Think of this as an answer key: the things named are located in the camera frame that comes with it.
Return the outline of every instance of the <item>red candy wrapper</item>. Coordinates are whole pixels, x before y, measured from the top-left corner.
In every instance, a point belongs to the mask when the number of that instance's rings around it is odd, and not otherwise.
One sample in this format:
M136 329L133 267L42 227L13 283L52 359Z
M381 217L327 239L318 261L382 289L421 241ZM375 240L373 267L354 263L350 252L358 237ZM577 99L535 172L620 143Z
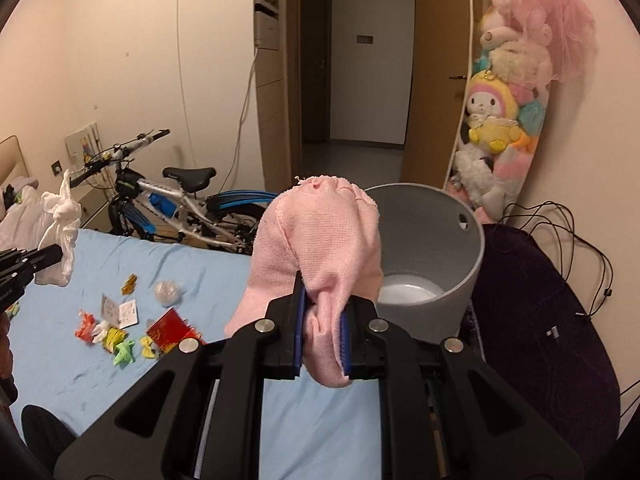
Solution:
M196 330L187 325L178 313L170 308L167 310L158 321L153 323L146 334L154 340L154 343L158 345L165 354L171 351L183 339L193 337L202 341L202 334L196 332Z
M94 340L91 332L95 328L95 317L84 310L81 310L78 316L80 316L80 326L74 332L74 335L85 343L91 343Z

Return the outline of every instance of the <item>white wall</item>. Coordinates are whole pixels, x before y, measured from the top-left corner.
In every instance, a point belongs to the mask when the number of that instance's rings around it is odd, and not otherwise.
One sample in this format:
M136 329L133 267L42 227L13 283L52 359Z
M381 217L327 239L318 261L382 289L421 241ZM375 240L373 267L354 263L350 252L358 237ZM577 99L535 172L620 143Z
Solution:
M177 0L21 0L0 34L0 133L18 135L31 173L55 189L50 165L68 164L63 138L86 124L98 123L105 145L170 128L133 167L161 179L165 166L213 166L218 190L252 63L252 1L180 0L177 14ZM260 188L253 86L250 95L234 186Z
M331 138L404 144L415 0L332 0ZM373 44L356 43L373 36Z
M618 0L584 1L597 26L593 73L583 84L553 88L520 202L566 204L575 214L577 233L611 259L613 295L593 323L624 389L640 378L640 36ZM551 238L540 239L555 257ZM599 265L589 250L577 253L569 283L587 307L600 280ZM623 397L623 409L638 394L640 388Z

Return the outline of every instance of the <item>human hand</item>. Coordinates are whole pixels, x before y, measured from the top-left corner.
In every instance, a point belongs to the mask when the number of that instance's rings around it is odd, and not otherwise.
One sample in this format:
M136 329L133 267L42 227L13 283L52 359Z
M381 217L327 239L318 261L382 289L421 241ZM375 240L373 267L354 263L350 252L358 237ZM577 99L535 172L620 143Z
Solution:
M7 379L14 368L14 355L9 350L9 318L0 314L0 379Z

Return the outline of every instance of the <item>gray laundry basket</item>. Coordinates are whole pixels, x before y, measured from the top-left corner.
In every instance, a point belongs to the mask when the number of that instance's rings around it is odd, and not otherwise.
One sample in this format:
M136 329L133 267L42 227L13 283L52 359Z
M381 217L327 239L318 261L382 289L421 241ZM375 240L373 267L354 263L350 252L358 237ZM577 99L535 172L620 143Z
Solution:
M457 335L484 254L471 209L421 184L367 189L378 204L383 280L378 315L415 338Z

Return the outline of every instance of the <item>purple rug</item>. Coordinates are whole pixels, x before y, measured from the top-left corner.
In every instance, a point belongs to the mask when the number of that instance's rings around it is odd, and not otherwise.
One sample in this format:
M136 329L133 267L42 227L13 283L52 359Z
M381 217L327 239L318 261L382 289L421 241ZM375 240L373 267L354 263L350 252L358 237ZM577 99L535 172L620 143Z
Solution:
M591 470L618 436L620 388L571 288L526 233L485 225L473 294L486 362L572 446ZM473 324L461 338L477 347ZM556 327L558 338L546 333Z

